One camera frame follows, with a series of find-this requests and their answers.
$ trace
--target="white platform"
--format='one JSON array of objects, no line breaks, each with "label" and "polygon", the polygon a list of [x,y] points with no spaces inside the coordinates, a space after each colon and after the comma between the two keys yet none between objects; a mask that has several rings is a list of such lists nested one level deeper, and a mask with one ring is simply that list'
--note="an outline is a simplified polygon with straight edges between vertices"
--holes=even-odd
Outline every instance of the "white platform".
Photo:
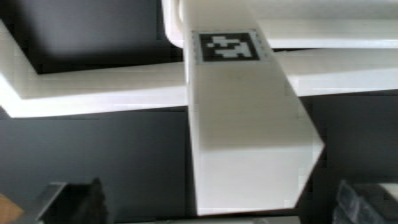
[{"label": "white platform", "polygon": [[256,30],[244,1],[183,0],[183,20],[197,214],[293,208],[324,142],[261,31],[260,60],[199,60],[197,33]]},{"label": "white platform", "polygon": [[[277,53],[299,96],[398,89],[396,49]],[[11,117],[187,105],[183,63],[38,76],[0,22],[0,105]]]},{"label": "white platform", "polygon": [[[398,48],[395,0],[245,0],[272,48]],[[164,0],[169,39],[183,46],[180,0]]]}]

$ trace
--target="gray surface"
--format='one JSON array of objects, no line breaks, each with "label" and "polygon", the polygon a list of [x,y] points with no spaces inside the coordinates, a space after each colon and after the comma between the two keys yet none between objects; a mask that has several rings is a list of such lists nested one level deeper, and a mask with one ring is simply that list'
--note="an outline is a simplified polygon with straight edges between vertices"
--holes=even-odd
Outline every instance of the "gray surface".
[{"label": "gray surface", "polygon": [[23,208],[48,182],[100,177],[118,221],[185,216],[185,112],[0,117],[0,192]]},{"label": "gray surface", "polygon": [[0,16],[38,72],[176,62],[162,0],[0,0]]}]

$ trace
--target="white structure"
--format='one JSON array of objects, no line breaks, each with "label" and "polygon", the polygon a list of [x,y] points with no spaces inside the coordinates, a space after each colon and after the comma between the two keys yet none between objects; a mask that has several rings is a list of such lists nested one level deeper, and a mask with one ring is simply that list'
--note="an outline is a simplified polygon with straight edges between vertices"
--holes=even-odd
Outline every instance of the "white structure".
[{"label": "white structure", "polygon": [[[354,13],[347,5],[363,4]],[[267,39],[274,48],[396,48],[396,4],[164,0],[185,64],[50,76],[38,76],[0,24],[2,107],[11,117],[38,117],[189,105],[199,215],[292,208],[324,148],[297,96],[396,89],[398,50],[274,55]],[[206,45],[206,35],[238,46]]]}]

